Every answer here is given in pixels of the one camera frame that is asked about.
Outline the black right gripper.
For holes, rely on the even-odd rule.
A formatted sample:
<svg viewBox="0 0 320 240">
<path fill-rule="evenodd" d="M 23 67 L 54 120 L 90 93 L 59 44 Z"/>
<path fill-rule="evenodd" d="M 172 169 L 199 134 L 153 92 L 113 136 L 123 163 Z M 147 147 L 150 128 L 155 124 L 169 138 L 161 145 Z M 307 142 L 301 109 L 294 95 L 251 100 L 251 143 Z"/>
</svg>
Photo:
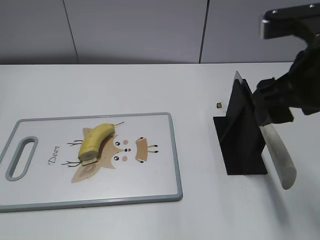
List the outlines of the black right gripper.
<svg viewBox="0 0 320 240">
<path fill-rule="evenodd" d="M 300 51 L 289 71 L 280 77 L 280 99 L 274 99 L 276 79 L 261 80 L 252 94 L 254 115 L 259 126 L 294 121 L 289 107 L 300 108 L 304 115 L 320 111 L 320 38 Z"/>
</svg>

